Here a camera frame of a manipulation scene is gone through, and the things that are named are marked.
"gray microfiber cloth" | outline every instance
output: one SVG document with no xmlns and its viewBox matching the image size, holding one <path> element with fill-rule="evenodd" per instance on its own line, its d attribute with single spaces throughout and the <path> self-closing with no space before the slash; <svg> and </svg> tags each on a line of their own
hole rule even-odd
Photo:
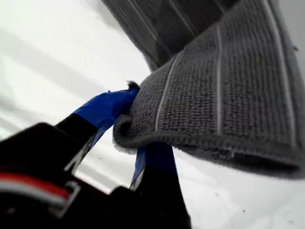
<svg viewBox="0 0 305 229">
<path fill-rule="evenodd" d="M 237 0 L 102 0 L 152 70 L 168 62 Z"/>
<path fill-rule="evenodd" d="M 242 0 L 152 72 L 114 141 L 166 142 L 197 158 L 273 176 L 305 167 L 304 82 L 272 0 Z"/>
</svg>

